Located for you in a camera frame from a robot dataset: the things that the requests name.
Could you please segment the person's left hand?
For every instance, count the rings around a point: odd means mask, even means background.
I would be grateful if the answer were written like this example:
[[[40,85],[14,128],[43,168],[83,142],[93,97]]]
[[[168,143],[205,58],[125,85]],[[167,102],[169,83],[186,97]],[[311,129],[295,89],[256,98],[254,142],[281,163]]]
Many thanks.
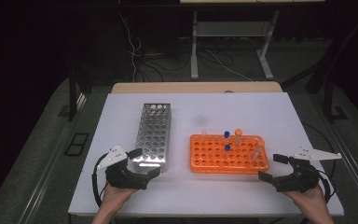
[[[118,189],[107,185],[104,189],[102,205],[120,208],[135,192],[136,189]]]

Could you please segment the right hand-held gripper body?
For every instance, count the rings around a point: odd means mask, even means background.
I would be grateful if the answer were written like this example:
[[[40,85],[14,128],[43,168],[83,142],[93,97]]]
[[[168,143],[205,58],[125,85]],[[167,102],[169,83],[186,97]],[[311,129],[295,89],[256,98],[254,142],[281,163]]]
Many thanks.
[[[330,192],[329,181],[321,176],[312,164],[312,161],[331,161],[342,158],[340,153],[326,152],[314,148],[301,147],[293,156],[287,156],[293,168],[290,175],[275,177],[274,187],[278,192],[300,191],[314,189],[319,181],[324,184],[324,191]]]

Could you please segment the white table cover board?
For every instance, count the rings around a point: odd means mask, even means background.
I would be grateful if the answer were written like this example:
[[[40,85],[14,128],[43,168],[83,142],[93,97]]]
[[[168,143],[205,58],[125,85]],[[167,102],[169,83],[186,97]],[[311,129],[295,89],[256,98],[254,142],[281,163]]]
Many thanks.
[[[270,184],[254,175],[195,174],[189,144],[194,133],[233,132],[261,136],[267,153],[292,156],[311,146],[285,92],[243,93],[111,93],[80,174],[69,211],[92,216],[91,174],[96,161],[114,145],[135,147],[146,103],[172,107],[168,170],[131,196],[120,217],[290,217],[298,208]]]

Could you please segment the wooden table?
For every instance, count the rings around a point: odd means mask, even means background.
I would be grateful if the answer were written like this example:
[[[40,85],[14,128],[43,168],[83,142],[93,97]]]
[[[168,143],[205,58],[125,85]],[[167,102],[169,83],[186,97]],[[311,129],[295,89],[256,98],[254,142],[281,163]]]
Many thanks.
[[[282,92],[274,81],[117,83],[112,93]]]

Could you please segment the person's right hand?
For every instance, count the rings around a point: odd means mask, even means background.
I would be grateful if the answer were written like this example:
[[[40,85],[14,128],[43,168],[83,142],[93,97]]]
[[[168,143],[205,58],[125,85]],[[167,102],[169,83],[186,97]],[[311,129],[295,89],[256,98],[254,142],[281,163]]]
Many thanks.
[[[312,216],[329,215],[324,193],[320,186],[309,189],[306,192],[288,191],[285,192],[284,195],[289,197],[308,218]]]

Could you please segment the orange test tube rack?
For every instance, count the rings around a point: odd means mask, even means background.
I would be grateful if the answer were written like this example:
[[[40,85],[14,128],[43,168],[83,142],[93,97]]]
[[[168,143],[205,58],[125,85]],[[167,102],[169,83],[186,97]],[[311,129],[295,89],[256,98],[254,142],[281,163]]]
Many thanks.
[[[194,173],[256,175],[269,168],[269,158],[264,148],[254,160],[256,143],[263,140],[258,135],[243,135],[241,145],[235,147],[235,135],[230,136],[231,150],[224,159],[225,142],[222,134],[201,134],[190,136],[190,167]]]

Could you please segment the black floor frame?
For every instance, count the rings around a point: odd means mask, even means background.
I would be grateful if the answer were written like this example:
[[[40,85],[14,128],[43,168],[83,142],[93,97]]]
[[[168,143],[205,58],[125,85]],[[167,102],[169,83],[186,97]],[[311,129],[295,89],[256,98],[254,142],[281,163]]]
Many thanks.
[[[88,133],[75,133],[64,151],[65,156],[78,157],[83,153],[83,150],[88,142]]]

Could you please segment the black slanted metal stand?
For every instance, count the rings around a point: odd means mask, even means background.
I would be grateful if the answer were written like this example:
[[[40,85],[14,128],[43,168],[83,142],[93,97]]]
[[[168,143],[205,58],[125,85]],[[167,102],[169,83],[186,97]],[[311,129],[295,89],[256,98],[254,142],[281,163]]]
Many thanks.
[[[358,22],[344,35],[333,39],[322,59],[310,68],[281,83],[287,88],[304,77],[310,77],[306,91],[324,89],[324,114],[329,121],[344,119],[344,113],[333,106],[333,89],[340,87],[358,108]]]

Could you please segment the grey metal desk frame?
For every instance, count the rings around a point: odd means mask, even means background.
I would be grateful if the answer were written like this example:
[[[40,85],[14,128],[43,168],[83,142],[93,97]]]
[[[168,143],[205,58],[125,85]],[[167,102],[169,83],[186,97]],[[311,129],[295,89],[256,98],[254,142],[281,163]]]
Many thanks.
[[[256,51],[256,58],[266,79],[273,79],[266,58],[270,41],[273,37],[280,13],[284,7],[295,7],[301,4],[319,4],[324,0],[180,0],[185,7],[211,7],[213,9],[248,10],[250,8],[271,11],[270,18],[263,21],[200,21],[198,9],[193,10],[192,47],[190,70],[193,80],[199,79],[198,38],[199,37],[262,37],[263,45]]]

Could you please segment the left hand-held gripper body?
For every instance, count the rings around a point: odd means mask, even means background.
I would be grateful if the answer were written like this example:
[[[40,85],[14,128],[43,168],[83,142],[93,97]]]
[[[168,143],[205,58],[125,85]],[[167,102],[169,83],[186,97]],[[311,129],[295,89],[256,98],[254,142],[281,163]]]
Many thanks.
[[[105,177],[110,186],[118,189],[146,189],[148,182],[140,182],[138,176],[128,169],[127,151],[121,145],[113,146],[97,161],[96,169],[105,169]]]

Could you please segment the metal test tube rack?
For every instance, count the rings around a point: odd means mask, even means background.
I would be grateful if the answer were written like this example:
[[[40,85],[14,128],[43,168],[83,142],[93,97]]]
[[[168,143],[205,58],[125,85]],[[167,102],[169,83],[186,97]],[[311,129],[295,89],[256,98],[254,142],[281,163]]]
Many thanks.
[[[170,104],[144,104],[135,143],[143,152],[132,160],[140,172],[157,167],[167,171],[171,115]]]

